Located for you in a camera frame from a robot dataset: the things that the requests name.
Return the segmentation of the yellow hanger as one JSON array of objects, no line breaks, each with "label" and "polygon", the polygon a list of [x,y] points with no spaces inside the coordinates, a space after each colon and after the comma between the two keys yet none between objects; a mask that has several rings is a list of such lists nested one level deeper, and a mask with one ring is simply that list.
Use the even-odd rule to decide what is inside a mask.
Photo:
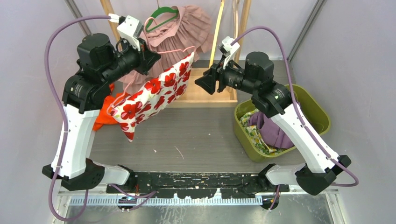
[{"label": "yellow hanger", "polygon": [[213,62],[214,62],[217,38],[218,38],[218,35],[219,35],[219,29],[220,29],[222,14],[223,14],[223,11],[224,11],[224,6],[225,6],[225,0],[221,0],[220,1],[219,12],[218,12],[218,16],[217,16],[216,24],[215,24],[215,30],[214,30],[214,35],[213,35],[213,42],[212,42],[212,49],[211,49],[210,59],[209,59],[209,65],[212,65]]}]

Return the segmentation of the green plastic basket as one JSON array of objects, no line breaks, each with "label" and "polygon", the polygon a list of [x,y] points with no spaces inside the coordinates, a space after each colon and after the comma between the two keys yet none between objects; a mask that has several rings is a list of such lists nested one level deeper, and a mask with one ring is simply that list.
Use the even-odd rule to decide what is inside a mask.
[{"label": "green plastic basket", "polygon": [[[293,84],[293,90],[304,116],[312,127],[321,136],[327,133],[331,127],[331,120],[324,109],[302,86]],[[238,104],[234,110],[233,131],[250,160],[262,162],[265,159],[276,158],[296,149],[296,147],[275,149],[260,143],[258,136],[252,133],[254,128],[248,126],[248,119],[257,111],[250,99]]]}]

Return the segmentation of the red floral garment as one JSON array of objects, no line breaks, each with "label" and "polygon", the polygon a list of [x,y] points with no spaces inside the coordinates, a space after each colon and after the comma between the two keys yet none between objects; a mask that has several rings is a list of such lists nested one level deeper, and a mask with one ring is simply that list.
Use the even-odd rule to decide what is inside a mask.
[{"label": "red floral garment", "polygon": [[147,81],[136,93],[116,99],[110,104],[110,115],[117,121],[127,140],[134,139],[135,128],[157,115],[186,93],[195,52],[188,54]]}]

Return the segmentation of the pink hanger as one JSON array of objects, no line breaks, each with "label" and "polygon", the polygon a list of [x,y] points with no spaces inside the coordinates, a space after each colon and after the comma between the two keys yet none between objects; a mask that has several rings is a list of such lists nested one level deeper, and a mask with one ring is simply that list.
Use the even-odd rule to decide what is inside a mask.
[{"label": "pink hanger", "polygon": [[173,64],[182,60],[189,53],[196,51],[197,45],[188,43],[187,38],[175,40],[176,37],[176,23],[172,22],[172,26],[166,25],[162,32],[146,32],[142,31],[140,37],[146,41],[149,50],[152,50],[161,55],[161,59],[156,62],[148,72],[148,75],[142,75],[137,71],[129,72],[119,81],[124,85],[124,92],[117,98],[114,98],[108,107],[105,109],[106,113],[110,115],[111,110],[115,104],[119,102],[125,95],[137,92],[147,81],[157,78],[165,69],[170,68]]}]

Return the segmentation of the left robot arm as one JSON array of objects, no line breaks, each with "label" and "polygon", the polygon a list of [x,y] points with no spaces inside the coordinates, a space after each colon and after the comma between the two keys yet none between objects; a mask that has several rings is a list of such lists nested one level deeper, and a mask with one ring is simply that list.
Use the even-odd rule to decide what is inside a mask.
[{"label": "left robot arm", "polygon": [[107,192],[120,188],[132,192],[137,184],[135,172],[122,165],[104,165],[88,156],[94,138],[93,125],[110,95],[110,84],[135,70],[147,72],[161,58],[148,49],[146,42],[138,38],[134,48],[126,39],[117,51],[109,37],[102,33],[86,36],[77,46],[79,70],[65,83],[61,111],[65,115],[61,143],[52,164],[42,168],[50,179],[60,180],[69,191],[89,190],[107,184]]}]

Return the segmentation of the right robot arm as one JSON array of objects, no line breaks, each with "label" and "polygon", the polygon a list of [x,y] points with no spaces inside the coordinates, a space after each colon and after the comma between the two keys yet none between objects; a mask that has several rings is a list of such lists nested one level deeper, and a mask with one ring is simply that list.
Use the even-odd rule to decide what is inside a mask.
[{"label": "right robot arm", "polygon": [[253,105],[271,119],[292,141],[305,162],[295,166],[270,164],[260,172],[259,185],[270,192],[277,185],[298,185],[310,195],[318,195],[333,185],[337,175],[351,164],[347,155],[332,151],[302,115],[291,87],[273,76],[274,63],[263,52],[247,55],[245,66],[224,58],[206,70],[195,84],[209,94],[226,87],[251,94]]}]

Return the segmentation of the purple skirt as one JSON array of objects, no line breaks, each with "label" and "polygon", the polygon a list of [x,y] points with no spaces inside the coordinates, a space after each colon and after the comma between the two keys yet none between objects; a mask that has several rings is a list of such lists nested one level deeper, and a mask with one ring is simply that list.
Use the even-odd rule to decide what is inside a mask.
[{"label": "purple skirt", "polygon": [[256,127],[264,143],[282,149],[294,147],[286,133],[262,112],[255,112],[248,120],[248,125]]}]

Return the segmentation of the lemon print skirt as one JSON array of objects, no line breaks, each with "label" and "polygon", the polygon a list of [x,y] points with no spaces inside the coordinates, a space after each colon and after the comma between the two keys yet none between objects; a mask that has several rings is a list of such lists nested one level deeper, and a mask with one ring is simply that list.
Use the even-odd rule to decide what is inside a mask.
[{"label": "lemon print skirt", "polygon": [[283,152],[285,150],[284,148],[277,148],[267,145],[261,136],[259,128],[254,124],[249,124],[250,120],[253,120],[253,116],[259,113],[260,112],[258,109],[254,109],[250,112],[243,114],[242,117],[239,119],[239,123],[242,125],[242,129],[248,135],[249,141],[253,144],[258,152],[266,155],[276,155]]}]

